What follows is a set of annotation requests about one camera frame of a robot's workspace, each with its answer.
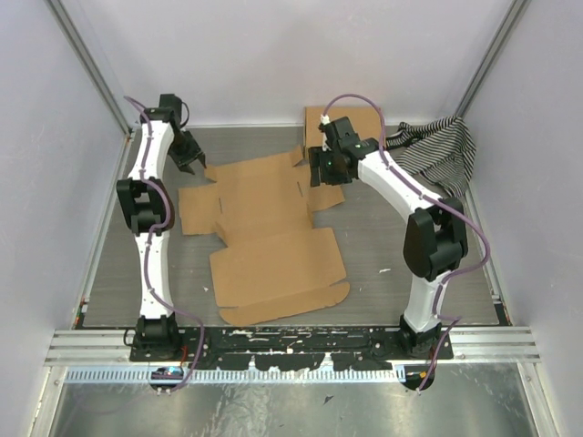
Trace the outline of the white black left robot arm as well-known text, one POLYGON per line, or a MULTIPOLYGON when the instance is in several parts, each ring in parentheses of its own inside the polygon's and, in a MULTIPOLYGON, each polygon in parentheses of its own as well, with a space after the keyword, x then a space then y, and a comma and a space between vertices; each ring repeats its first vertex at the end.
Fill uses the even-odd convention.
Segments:
POLYGON ((169 289, 168 249, 175 209, 163 173, 171 159, 179 171, 192 174, 193 162, 207 166, 206 156, 185 129, 188 120, 182 116, 189 114, 189 107, 180 97, 162 94, 155 107, 132 97, 126 100, 138 111, 142 128, 136 161, 116 183, 118 203, 139 256, 141 298, 131 358, 174 361, 186 347, 169 289))

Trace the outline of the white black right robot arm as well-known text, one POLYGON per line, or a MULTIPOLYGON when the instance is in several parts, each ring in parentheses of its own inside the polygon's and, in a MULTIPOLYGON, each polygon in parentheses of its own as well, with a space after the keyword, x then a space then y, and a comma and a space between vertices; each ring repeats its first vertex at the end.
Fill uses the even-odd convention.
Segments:
POLYGON ((322 145, 307 151, 310 185, 338 186, 358 179, 406 223, 403 256, 412 283, 397 341, 407 357, 421 359, 440 337, 437 307, 445 277, 468 252, 463 205, 455 198, 440 198, 406 175, 377 139, 361 139, 348 117, 322 116, 319 130, 322 145))

